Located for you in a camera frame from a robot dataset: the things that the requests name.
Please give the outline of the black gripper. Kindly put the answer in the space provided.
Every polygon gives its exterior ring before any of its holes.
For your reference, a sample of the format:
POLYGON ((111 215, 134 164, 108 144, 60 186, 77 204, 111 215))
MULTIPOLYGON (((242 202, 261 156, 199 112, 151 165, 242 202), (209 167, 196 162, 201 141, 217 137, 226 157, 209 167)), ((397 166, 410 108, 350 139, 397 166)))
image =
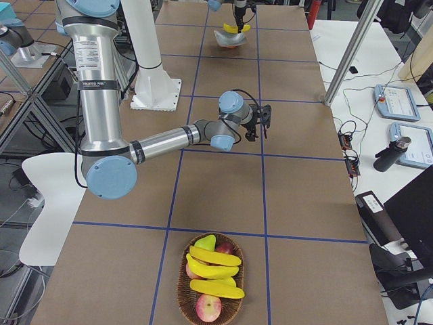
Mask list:
POLYGON ((246 14, 246 7, 241 7, 240 5, 234 5, 234 17, 237 23, 237 33, 242 32, 242 24, 244 23, 243 19, 246 14))
MULTIPOLYGON (((257 104, 250 104, 249 105, 249 114, 248 114, 248 121, 244 123, 244 128, 246 129, 245 138, 249 142, 255 142, 256 136, 257 136, 257 128, 256 126, 258 124, 261 124, 261 121, 263 119, 263 107, 259 106, 257 104)), ((267 139, 267 131, 269 129, 268 124, 263 124, 263 135, 265 139, 267 139)))

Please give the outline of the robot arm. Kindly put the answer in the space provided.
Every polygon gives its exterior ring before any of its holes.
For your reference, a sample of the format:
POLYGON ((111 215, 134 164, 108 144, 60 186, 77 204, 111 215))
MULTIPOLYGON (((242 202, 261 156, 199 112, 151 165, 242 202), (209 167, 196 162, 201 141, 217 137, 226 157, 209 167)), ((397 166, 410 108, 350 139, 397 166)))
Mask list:
POLYGON ((128 142, 120 126, 120 89, 116 78, 114 40, 119 33, 116 12, 122 10, 137 60, 134 109, 173 111, 181 81, 169 77, 160 56, 149 1, 58 1, 56 24, 73 42, 78 73, 79 103, 86 137, 81 145, 82 173, 94 195, 114 200, 127 195, 137 182, 138 164, 163 154, 208 142, 229 151, 241 140, 254 141, 256 128, 268 128, 271 107, 247 103, 241 89, 219 98, 215 121, 199 120, 142 140, 128 142))
MULTIPOLYGON (((218 11, 225 1, 221 0, 208 0, 208 7, 216 12, 218 11)), ((244 16, 246 15, 247 10, 247 1, 232 1, 231 2, 231 11, 235 20, 235 25, 232 26, 230 24, 224 23, 223 30, 230 34, 240 34, 242 32, 248 31, 250 26, 244 22, 244 16)))

